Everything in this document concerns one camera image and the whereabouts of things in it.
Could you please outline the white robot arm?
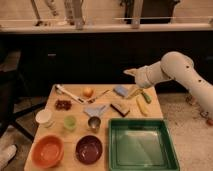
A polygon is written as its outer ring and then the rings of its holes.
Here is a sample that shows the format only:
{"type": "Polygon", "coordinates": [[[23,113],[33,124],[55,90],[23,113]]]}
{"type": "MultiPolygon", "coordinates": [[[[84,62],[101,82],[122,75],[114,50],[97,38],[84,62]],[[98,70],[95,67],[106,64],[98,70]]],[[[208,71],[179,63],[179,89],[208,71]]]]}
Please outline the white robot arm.
{"type": "Polygon", "coordinates": [[[204,115],[213,120],[213,85],[196,72],[193,60],[183,53],[168,52],[152,65],[126,69],[124,73],[133,76],[140,88],[170,80],[178,82],[196,99],[204,115]]]}

